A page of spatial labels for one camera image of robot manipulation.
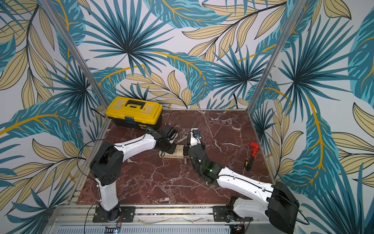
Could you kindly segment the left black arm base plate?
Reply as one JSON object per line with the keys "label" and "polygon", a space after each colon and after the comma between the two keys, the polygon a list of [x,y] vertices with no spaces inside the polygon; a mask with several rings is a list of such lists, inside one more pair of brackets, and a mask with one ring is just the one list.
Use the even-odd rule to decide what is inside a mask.
{"label": "left black arm base plate", "polygon": [[95,214],[93,217],[93,223],[132,223],[135,215],[134,206],[120,206],[117,205],[110,211],[106,211],[99,204],[95,209]]}

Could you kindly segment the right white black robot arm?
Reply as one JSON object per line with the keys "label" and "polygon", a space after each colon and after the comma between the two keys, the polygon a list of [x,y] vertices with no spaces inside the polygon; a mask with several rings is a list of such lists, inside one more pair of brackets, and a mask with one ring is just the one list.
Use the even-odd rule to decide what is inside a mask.
{"label": "right white black robot arm", "polygon": [[294,233],[300,204],[285,184],[279,181],[276,184],[265,183],[240,175],[211,161],[204,146],[199,143],[185,145],[184,155],[191,159],[200,180],[246,197],[232,197],[225,206],[215,206],[215,221],[245,223],[267,220],[283,233]]}

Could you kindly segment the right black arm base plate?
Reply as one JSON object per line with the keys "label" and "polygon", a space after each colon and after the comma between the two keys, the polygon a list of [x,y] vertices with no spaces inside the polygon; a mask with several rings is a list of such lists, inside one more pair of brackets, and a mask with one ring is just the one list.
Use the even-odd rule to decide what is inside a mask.
{"label": "right black arm base plate", "polygon": [[239,221],[253,221],[252,217],[240,217],[227,206],[213,206],[213,218],[215,222],[239,222]]}

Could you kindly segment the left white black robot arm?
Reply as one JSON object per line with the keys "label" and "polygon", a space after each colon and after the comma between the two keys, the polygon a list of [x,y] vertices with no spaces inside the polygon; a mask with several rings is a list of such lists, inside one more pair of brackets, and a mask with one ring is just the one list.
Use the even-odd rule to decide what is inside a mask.
{"label": "left white black robot arm", "polygon": [[117,198],[116,182],[120,176],[122,164],[127,159],[142,152],[157,149],[173,154],[178,136],[177,130],[167,126],[160,131],[149,131],[138,138],[112,144],[104,142],[90,164],[99,190],[99,205],[96,210],[103,215],[103,220],[115,222],[121,218],[120,205]]}

